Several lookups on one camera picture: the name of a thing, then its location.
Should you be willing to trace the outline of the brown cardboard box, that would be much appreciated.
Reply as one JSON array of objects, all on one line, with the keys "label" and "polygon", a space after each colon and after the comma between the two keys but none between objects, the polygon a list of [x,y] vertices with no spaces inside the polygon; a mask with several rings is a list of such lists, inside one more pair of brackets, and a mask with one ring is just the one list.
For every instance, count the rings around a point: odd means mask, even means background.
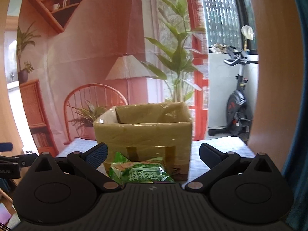
[{"label": "brown cardboard box", "polygon": [[97,142],[108,146],[106,171],[119,152],[133,162],[162,157],[174,180],[188,179],[193,122],[185,103],[114,106],[93,122],[93,128]]}]

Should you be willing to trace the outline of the wooden wardrobe panel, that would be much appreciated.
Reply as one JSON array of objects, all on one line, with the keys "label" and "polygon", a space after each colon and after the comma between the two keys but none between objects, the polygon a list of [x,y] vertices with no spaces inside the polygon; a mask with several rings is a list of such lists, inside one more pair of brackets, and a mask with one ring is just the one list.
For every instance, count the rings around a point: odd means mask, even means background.
[{"label": "wooden wardrobe panel", "polygon": [[258,91],[249,147],[278,169],[287,159],[302,98],[304,54],[295,0],[251,0],[259,57]]}]

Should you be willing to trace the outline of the plaid strawberry bed sheet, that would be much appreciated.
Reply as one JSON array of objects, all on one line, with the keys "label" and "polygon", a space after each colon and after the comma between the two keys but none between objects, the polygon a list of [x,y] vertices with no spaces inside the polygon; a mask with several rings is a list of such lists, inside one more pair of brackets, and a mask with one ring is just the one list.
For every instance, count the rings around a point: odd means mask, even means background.
[{"label": "plaid strawberry bed sheet", "polygon": [[[253,151],[239,137],[229,136],[193,141],[188,173],[189,182],[209,170],[209,167],[205,165],[199,157],[199,147],[202,143],[208,143],[223,153],[233,151],[238,153],[241,157],[255,157]],[[80,151],[84,153],[95,145],[97,145],[97,141],[95,140],[76,138],[63,151],[61,151],[57,157],[66,157],[73,151]]]}]

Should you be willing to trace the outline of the black exercise bike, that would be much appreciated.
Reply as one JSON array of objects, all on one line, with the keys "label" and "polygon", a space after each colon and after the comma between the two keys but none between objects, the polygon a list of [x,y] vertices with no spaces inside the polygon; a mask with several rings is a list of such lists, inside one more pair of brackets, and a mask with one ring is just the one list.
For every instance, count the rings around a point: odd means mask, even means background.
[{"label": "black exercise bike", "polygon": [[248,79],[243,77],[244,68],[248,64],[257,64],[258,61],[249,60],[247,53],[243,49],[236,48],[235,46],[228,46],[227,53],[230,58],[225,59],[224,63],[228,66],[234,67],[240,65],[240,71],[235,76],[237,84],[236,89],[231,93],[228,98],[226,106],[226,127],[220,129],[210,129],[208,134],[215,136],[217,134],[231,134],[238,136],[242,133],[250,133],[253,121],[253,114],[249,101],[244,93]]}]

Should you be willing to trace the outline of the green snack bag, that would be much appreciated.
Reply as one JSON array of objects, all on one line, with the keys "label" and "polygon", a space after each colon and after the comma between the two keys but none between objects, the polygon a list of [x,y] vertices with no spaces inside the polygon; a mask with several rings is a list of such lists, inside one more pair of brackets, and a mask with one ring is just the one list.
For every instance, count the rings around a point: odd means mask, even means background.
[{"label": "green snack bag", "polygon": [[163,157],[135,162],[119,152],[115,154],[111,163],[109,177],[122,186],[129,183],[174,183],[172,177],[164,169]]}]

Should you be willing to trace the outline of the white lamp on windowsill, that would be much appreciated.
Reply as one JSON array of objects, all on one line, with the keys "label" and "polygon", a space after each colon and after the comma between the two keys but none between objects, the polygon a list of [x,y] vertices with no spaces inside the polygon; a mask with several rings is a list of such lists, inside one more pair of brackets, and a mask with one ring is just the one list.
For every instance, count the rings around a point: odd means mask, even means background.
[{"label": "white lamp on windowsill", "polygon": [[253,28],[249,25],[245,25],[241,28],[241,33],[244,36],[244,51],[247,50],[247,41],[254,39]]}]

